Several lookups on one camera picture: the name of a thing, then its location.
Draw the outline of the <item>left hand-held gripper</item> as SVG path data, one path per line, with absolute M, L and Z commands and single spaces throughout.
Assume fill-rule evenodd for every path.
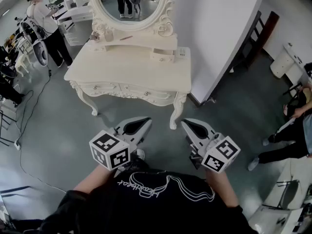
M 140 143 L 151 126 L 150 117 L 133 117 L 102 130 L 89 142 L 93 159 L 109 171 L 125 165 L 130 162 L 134 143 Z

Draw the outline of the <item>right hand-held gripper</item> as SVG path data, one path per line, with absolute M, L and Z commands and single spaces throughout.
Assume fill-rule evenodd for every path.
M 181 125 L 192 148 L 189 159 L 196 169 L 204 167 L 221 173 L 241 151 L 229 136 L 216 133 L 216 130 L 204 121 L 185 118 L 181 121 Z

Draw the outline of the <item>cream ornate vanity table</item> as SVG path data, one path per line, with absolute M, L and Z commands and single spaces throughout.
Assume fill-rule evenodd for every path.
M 163 107 L 172 105 L 173 113 L 169 126 L 176 129 L 176 121 L 183 112 L 183 105 L 191 91 L 191 53 L 189 58 L 177 56 L 177 35 L 161 37 L 151 30 L 138 32 L 122 32 L 112 30 L 114 40 L 107 42 L 103 35 L 95 42 L 88 40 L 64 79 L 76 90 L 78 97 L 92 109 L 92 115 L 98 114 L 93 102 L 94 97 L 111 95 L 119 98 L 141 99 L 152 105 Z M 174 63 L 151 60 L 150 53 L 156 49 L 174 50 Z M 82 90 L 77 82 L 112 82 L 150 88 L 158 91 L 176 92 L 173 99 L 149 99 L 119 91 Z

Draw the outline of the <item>small vanity drawer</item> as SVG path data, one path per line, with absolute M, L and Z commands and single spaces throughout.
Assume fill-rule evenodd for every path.
M 157 62 L 168 62 L 174 63 L 175 51 L 174 50 L 163 50 L 154 48 L 150 53 L 151 60 Z

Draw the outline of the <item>person's left forearm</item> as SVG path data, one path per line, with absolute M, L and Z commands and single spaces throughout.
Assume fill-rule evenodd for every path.
M 74 191 L 89 194 L 92 190 L 102 186 L 109 179 L 114 177 L 116 170 L 109 171 L 102 165 L 98 165 L 83 181 L 81 181 Z

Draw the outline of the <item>person's right forearm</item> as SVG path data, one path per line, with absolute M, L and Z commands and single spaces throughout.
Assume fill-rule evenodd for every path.
M 206 169 L 205 176 L 206 182 L 220 196 L 227 207 L 234 208 L 239 206 L 238 198 L 224 171 L 221 173 L 216 173 Z

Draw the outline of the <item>ornate white drawer front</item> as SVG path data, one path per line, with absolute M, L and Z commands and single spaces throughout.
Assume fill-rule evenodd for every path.
M 150 88 L 139 87 L 139 86 L 134 86 L 134 85 L 129 85 L 129 84 L 121 84 L 121 83 L 119 85 L 120 85 L 121 90 L 125 93 L 140 96 L 143 98 L 154 99 L 154 100 L 173 99 L 176 95 L 176 92 L 158 91 L 158 90 L 153 90 Z
M 96 83 L 87 83 L 87 82 L 77 82 L 77 85 L 82 90 L 90 91 L 119 91 L 120 86 L 117 83 L 112 82 L 96 82 Z

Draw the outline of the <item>person's black printed shirt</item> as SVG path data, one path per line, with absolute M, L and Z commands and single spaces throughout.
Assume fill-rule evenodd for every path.
M 256 234 L 242 208 L 203 179 L 125 171 L 85 193 L 70 190 L 39 234 Z

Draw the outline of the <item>dark wooden chair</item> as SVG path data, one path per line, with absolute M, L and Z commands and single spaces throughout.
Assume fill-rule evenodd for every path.
M 240 64 L 243 64 L 246 68 L 249 68 L 253 64 L 253 62 L 263 49 L 264 45 L 270 38 L 280 18 L 280 16 L 276 12 L 271 11 L 268 19 L 265 23 L 263 23 L 261 15 L 262 13 L 260 11 L 256 13 L 256 16 L 252 22 L 250 29 L 246 34 L 245 39 L 243 40 L 243 43 L 241 44 L 234 59 L 229 65 L 230 73 L 233 73 L 234 68 Z M 249 53 L 244 56 L 243 50 L 248 42 L 251 44 L 252 47 Z

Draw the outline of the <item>curved white cabinet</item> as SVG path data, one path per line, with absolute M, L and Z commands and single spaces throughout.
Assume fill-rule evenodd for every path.
M 270 65 L 271 72 L 277 78 L 285 75 L 293 85 L 299 82 L 303 84 L 312 82 L 304 68 L 303 60 L 295 53 L 292 46 L 290 42 L 283 45 L 282 51 Z

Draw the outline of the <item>black metal chair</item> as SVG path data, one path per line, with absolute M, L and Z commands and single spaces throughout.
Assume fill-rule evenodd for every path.
M 269 207 L 274 210 L 288 210 L 288 205 L 293 201 L 295 195 L 297 194 L 298 188 L 300 186 L 299 180 L 290 180 L 290 181 L 278 181 L 278 187 L 284 187 L 284 191 L 281 195 L 279 203 L 277 206 L 265 205 L 265 207 Z

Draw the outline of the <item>oval white framed mirror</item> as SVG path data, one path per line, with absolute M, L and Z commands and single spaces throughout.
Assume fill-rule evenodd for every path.
M 90 0 L 92 29 L 103 35 L 109 30 L 151 30 L 161 37 L 174 34 L 170 13 L 172 0 Z

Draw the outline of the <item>round black fan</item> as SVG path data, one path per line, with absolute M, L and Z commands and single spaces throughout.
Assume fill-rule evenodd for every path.
M 48 65 L 49 54 L 45 43 L 42 40 L 36 40 L 32 45 L 32 48 L 39 64 L 46 67 Z

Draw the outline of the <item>white shelf unit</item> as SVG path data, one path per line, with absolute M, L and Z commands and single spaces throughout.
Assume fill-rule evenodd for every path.
M 67 11 L 58 19 L 70 46 L 84 45 L 92 33 L 93 14 L 89 0 L 64 0 Z

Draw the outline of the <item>small white ornate chair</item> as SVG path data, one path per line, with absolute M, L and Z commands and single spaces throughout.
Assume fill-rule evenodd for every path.
M 22 54 L 18 57 L 15 64 L 15 70 L 16 72 L 21 75 L 21 77 L 24 77 L 23 72 L 21 69 L 23 69 L 26 73 L 29 74 L 28 66 L 33 66 L 32 62 L 29 59 L 29 56 L 27 54 Z

